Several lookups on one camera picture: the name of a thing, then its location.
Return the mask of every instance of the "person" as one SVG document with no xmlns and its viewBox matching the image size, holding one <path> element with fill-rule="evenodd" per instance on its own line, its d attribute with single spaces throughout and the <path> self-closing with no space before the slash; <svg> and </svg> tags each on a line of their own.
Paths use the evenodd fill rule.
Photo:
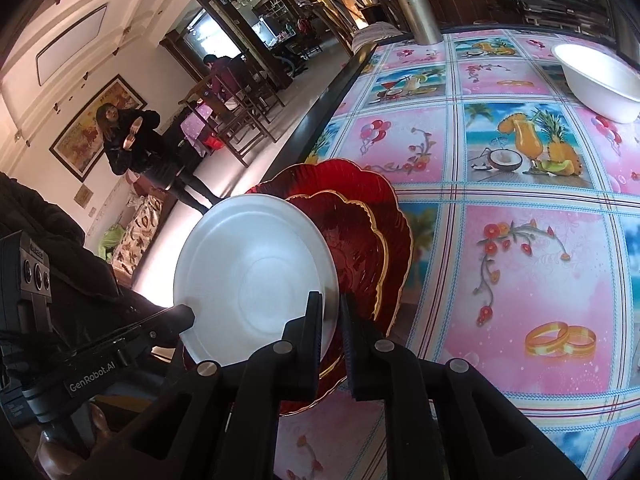
<svg viewBox="0 0 640 480">
<path fill-rule="evenodd" d="M 311 25 L 311 22 L 306 16 L 300 16 L 298 19 L 298 30 L 302 33 L 303 36 L 307 34 L 314 34 L 314 28 Z"/>
<path fill-rule="evenodd" d="M 211 205 L 222 200 L 203 181 L 193 176 L 180 158 L 165 145 L 162 136 L 155 131 L 160 124 L 158 112 L 119 109 L 106 103 L 98 108 L 95 121 L 114 174 L 121 175 L 127 170 L 141 173 L 154 186 L 167 189 L 178 200 L 203 215 L 209 208 L 188 193 L 183 185 L 200 193 Z"/>
<path fill-rule="evenodd" d="M 231 63 L 231 58 L 229 56 L 218 57 L 215 54 L 207 54 L 204 58 L 202 58 L 202 62 L 207 66 L 207 68 L 211 71 L 211 73 L 215 73 L 219 76 L 220 79 L 225 83 L 225 85 L 232 91 L 234 94 L 237 94 L 241 91 L 240 84 L 243 83 L 243 77 L 239 73 L 235 73 L 232 75 L 228 65 Z M 211 91 L 214 95 L 217 95 L 222 102 L 226 102 L 231 99 L 231 95 L 227 95 L 225 88 L 222 86 L 222 83 L 219 81 L 217 77 L 211 79 L 211 83 L 209 84 Z"/>
</svg>

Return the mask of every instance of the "stack of plates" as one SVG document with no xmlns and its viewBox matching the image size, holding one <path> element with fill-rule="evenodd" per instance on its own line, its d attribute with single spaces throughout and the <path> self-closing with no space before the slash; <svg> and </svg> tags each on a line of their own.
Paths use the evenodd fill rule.
<svg viewBox="0 0 640 480">
<path fill-rule="evenodd" d="M 412 262 L 413 241 L 389 182 L 348 160 L 297 164 L 246 195 L 215 206 L 180 253 L 174 301 L 189 305 L 182 334 L 197 363 L 247 359 L 304 316 L 306 297 L 324 299 L 318 398 L 281 403 L 298 413 L 346 376 L 338 295 L 353 293 L 358 313 L 388 335 Z"/>
<path fill-rule="evenodd" d="M 277 196 L 304 211 L 329 246 L 340 292 L 352 292 L 358 313 L 388 335 L 412 262 L 413 240 L 388 180 L 349 160 L 297 164 L 247 193 Z M 289 415 L 313 406 L 346 377 L 342 334 L 337 330 L 320 363 L 318 398 L 283 402 Z"/>
</svg>

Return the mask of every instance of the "printed cocktail glass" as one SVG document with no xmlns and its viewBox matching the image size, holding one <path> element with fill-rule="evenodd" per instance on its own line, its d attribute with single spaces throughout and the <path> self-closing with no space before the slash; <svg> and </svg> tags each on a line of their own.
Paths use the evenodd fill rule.
<svg viewBox="0 0 640 480">
<path fill-rule="evenodd" d="M 529 159 L 530 168 L 527 171 L 523 171 L 523 173 L 545 173 L 545 171 L 540 171 L 534 162 L 540 155 L 542 155 L 544 146 L 536 133 L 536 127 L 533 121 L 515 120 L 513 121 L 513 126 L 516 134 L 516 149 Z"/>
</svg>

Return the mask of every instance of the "ceiling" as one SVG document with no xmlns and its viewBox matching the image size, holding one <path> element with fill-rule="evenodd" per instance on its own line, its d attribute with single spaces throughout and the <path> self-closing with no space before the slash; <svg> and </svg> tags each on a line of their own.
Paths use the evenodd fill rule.
<svg viewBox="0 0 640 480">
<path fill-rule="evenodd" d="M 111 59 L 116 49 L 137 43 L 153 48 L 191 0 L 45 0 L 0 70 L 0 168 L 14 136 L 32 139 L 52 107 L 82 76 Z M 100 6 L 107 11 L 100 31 L 41 86 L 36 56 L 73 24 Z"/>
</svg>

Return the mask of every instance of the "red glass plate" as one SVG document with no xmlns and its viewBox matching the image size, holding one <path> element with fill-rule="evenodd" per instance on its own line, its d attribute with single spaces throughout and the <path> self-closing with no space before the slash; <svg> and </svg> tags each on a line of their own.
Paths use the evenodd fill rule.
<svg viewBox="0 0 640 480">
<path fill-rule="evenodd" d="M 400 295 L 411 266 L 413 239 L 404 214 L 398 207 L 398 199 L 388 180 L 372 171 L 364 171 L 350 160 L 332 158 L 316 165 L 296 164 L 279 173 L 273 180 L 263 182 L 248 192 L 265 193 L 287 199 L 295 195 L 313 195 L 322 190 L 334 190 L 347 200 L 364 202 L 372 211 L 377 229 L 389 247 L 389 265 L 383 283 L 382 303 L 374 311 L 377 328 L 389 334 L 400 306 Z M 341 337 L 339 330 L 334 338 Z M 346 376 L 342 360 L 332 368 L 321 368 L 318 398 L 311 405 L 282 403 L 281 413 L 303 411 L 334 391 Z"/>
<path fill-rule="evenodd" d="M 332 190 L 296 195 L 287 201 L 304 212 L 322 233 L 334 259 L 340 293 L 352 293 L 358 314 L 373 318 L 382 304 L 389 251 L 369 207 Z M 343 354 L 342 333 L 337 330 L 320 363 L 320 393 L 325 394 L 323 390 L 334 388 L 344 377 Z M 340 376 L 332 379 L 337 372 Z M 280 413 L 288 415 L 306 408 L 304 402 L 282 402 Z"/>
</svg>

